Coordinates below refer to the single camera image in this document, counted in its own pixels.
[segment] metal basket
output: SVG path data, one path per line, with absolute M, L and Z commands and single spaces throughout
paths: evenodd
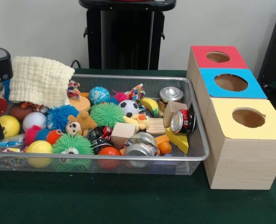
M 182 102 L 194 110 L 197 120 L 195 131 L 188 136 L 188 154 L 184 154 L 173 144 L 173 157 L 0 153 L 0 170 L 191 175 L 199 163 L 209 156 L 206 133 L 193 86 L 189 80 L 174 77 L 104 75 L 74 75 L 72 79 L 81 84 L 80 91 L 82 92 L 89 92 L 93 87 L 102 86 L 112 93 L 112 90 L 130 90 L 143 83 L 146 96 L 154 99 L 159 98 L 159 91 L 164 87 L 174 86 L 181 89 L 184 92 Z M 80 165 L 71 166 L 69 161 Z M 100 166 L 100 163 L 108 164 L 108 166 L 104 168 L 104 166 Z

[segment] white cloth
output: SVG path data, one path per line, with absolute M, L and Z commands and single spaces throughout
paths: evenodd
M 69 102 L 67 89 L 75 70 L 55 60 L 16 57 L 10 83 L 11 101 L 26 101 L 49 108 Z

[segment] green spiky ball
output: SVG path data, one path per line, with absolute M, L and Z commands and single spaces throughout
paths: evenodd
M 98 126 L 114 128 L 116 123 L 124 123 L 123 110 L 114 103 L 94 105 L 90 109 L 91 118 Z
M 64 134 L 53 145 L 53 153 L 61 154 L 68 148 L 75 148 L 78 154 L 93 155 L 93 148 L 89 140 L 81 135 L 72 136 Z M 89 168 L 91 160 L 88 159 L 53 159 L 51 166 L 62 172 L 84 172 Z

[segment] red top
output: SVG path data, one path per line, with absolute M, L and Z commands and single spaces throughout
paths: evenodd
M 204 69 L 248 69 L 241 54 L 234 46 L 192 46 L 193 54 L 199 68 Z M 208 59 L 211 52 L 221 52 L 229 56 L 228 61 L 214 62 Z

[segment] circular hole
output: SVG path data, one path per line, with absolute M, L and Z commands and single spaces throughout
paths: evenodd
M 221 74 L 214 78 L 216 84 L 222 89 L 234 92 L 241 92 L 248 88 L 245 79 L 232 74 Z
M 230 57 L 227 54 L 220 51 L 209 52 L 207 58 L 208 60 L 217 63 L 228 62 L 230 60 Z
M 265 116 L 251 108 L 238 108 L 232 113 L 233 119 L 246 127 L 256 128 L 265 123 Z

